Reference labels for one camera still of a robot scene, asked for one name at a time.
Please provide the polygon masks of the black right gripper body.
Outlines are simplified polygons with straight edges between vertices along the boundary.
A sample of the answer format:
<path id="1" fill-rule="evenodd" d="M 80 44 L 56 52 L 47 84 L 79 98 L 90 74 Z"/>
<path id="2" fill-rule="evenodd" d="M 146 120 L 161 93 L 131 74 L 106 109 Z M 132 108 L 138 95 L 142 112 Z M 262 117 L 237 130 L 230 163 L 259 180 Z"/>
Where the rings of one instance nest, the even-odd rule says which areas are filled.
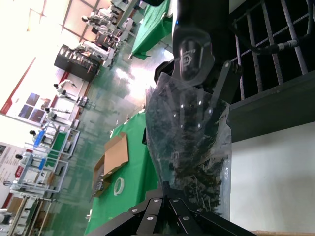
<path id="1" fill-rule="evenodd" d="M 173 78 L 191 86 L 212 83 L 228 60 L 229 1 L 179 0 L 172 35 Z"/>

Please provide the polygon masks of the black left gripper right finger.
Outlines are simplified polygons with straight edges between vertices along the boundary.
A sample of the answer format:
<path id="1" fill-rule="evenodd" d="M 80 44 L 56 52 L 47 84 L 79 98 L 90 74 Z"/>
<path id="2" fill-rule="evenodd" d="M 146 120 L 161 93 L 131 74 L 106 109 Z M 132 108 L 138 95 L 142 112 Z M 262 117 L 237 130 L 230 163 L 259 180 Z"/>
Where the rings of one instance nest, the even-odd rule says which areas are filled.
<path id="1" fill-rule="evenodd" d="M 170 226 L 182 234 L 202 236 L 253 236 L 254 233 L 191 203 L 183 191 L 163 183 L 163 211 Z"/>

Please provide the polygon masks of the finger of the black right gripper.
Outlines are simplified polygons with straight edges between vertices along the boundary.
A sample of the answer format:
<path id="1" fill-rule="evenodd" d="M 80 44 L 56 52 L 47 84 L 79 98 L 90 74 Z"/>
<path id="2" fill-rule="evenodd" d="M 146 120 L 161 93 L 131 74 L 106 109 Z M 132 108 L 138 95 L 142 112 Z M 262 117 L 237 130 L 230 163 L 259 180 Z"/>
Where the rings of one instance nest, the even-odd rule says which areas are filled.
<path id="1" fill-rule="evenodd" d="M 238 87 L 238 65 L 221 69 L 200 63 L 180 67 L 179 124 L 182 130 L 211 130 L 225 122 Z"/>
<path id="2" fill-rule="evenodd" d="M 154 74 L 154 82 L 157 83 L 161 73 L 165 73 L 169 76 L 172 75 L 174 70 L 174 61 L 164 61 L 156 69 Z"/>

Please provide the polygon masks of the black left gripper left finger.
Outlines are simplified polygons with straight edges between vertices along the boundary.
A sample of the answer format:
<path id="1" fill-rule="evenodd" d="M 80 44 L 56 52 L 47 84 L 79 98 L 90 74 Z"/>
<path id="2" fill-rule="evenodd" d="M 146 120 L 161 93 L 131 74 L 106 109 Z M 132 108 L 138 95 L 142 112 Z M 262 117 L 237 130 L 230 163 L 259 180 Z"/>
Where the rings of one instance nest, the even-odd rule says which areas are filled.
<path id="1" fill-rule="evenodd" d="M 164 184 L 146 192 L 145 200 L 92 232 L 90 236 L 161 236 L 164 231 Z"/>

